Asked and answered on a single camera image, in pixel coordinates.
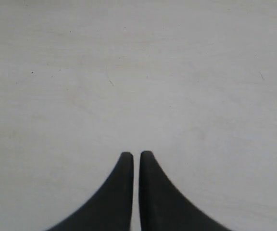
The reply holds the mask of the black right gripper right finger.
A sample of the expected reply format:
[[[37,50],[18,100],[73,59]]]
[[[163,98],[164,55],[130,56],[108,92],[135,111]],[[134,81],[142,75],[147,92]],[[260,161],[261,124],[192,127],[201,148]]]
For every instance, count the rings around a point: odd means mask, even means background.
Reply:
[[[143,231],[227,231],[199,210],[170,181],[151,151],[139,164],[139,215]]]

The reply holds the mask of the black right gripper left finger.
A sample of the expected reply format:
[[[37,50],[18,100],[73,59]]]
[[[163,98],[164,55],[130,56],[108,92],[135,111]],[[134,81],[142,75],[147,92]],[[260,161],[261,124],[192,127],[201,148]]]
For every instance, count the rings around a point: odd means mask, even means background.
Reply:
[[[134,158],[121,153],[115,167],[93,196],[50,231],[129,231],[134,186]]]

